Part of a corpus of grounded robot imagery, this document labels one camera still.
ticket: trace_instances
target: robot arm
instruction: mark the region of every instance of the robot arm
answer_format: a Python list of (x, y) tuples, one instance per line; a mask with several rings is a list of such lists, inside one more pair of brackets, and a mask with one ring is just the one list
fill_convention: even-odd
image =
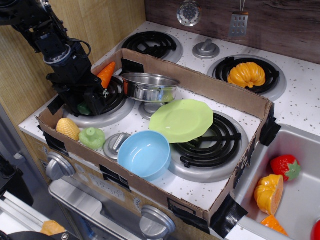
[(36, 53), (43, 54), (43, 61), (54, 71), (46, 78), (74, 115), (82, 114), (78, 106), (83, 104), (94, 116), (104, 112), (108, 92), (91, 73), (91, 48), (67, 36), (48, 0), (0, 0), (0, 26), (4, 25), (11, 25)]

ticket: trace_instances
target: blue bowl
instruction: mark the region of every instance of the blue bowl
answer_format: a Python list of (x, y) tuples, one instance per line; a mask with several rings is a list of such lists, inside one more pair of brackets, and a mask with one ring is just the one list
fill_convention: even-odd
[(168, 140), (156, 131), (133, 134), (121, 145), (118, 163), (135, 175), (153, 181), (163, 175), (171, 162)]

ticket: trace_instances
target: cardboard box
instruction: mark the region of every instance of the cardboard box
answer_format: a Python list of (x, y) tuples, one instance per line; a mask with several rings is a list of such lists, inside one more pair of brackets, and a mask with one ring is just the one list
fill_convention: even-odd
[(97, 151), (91, 150), (79, 142), (56, 132), (56, 125), (59, 119), (63, 116), (62, 109), (60, 109), (55, 115), (52, 115), (48, 109), (42, 112), (38, 117), (41, 129), (47, 135), (61, 141), (64, 144), (67, 152), (73, 153), (97, 166), (102, 165), (112, 172), (118, 174), (122, 179), (127, 181), (127, 185), (131, 190), (138, 191), (141, 195), (154, 200), (168, 209), (172, 209), (173, 205), (176, 204), (175, 207), (183, 210), (183, 212), (188, 212), (188, 214), (195, 216), (197, 219), (204, 220), (205, 224), (207, 223), (208, 226), (214, 224), (213, 216), (220, 208), (223, 201), (228, 196), (232, 196), (232, 191), (239, 181), (243, 168), (250, 159), (254, 150), (254, 146), (260, 138), (263, 126), (267, 122), (269, 115), (272, 114), (271, 111), (273, 103), (260, 95), (242, 89), (238, 86), (213, 79), (212, 77), (190, 70), (175, 63), (163, 61), (128, 49), (121, 49), (110, 58), (101, 60), (101, 63), (98, 66), (95, 66), (92, 72), (97, 75), (112, 61), (116, 62), (115, 70), (117, 71), (122, 67), (122, 59), (142, 64), (145, 73), (159, 74), (177, 79), (181, 82), (182, 87), (198, 95), (205, 96), (220, 104), (229, 106), (261, 119), (261, 123), (253, 139), (251, 139), (249, 147), (239, 160), (238, 166), (229, 178), (224, 190), (220, 193), (219, 197), (215, 200), (209, 210), (201, 209), (183, 199), (179, 199), (168, 192), (165, 192), (150, 182), (127, 171), (118, 163), (99, 154)]

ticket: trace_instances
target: silver pot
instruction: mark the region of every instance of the silver pot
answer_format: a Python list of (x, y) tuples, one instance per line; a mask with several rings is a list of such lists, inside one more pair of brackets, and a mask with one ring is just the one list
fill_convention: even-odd
[(129, 98), (149, 103), (169, 103), (176, 97), (180, 81), (157, 74), (124, 73), (124, 94)]

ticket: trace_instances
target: light green plate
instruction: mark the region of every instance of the light green plate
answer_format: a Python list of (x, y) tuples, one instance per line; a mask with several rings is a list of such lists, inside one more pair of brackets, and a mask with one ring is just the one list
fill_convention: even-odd
[(201, 101), (176, 100), (160, 107), (151, 117), (149, 129), (163, 134), (169, 143), (186, 143), (211, 127), (214, 112)]

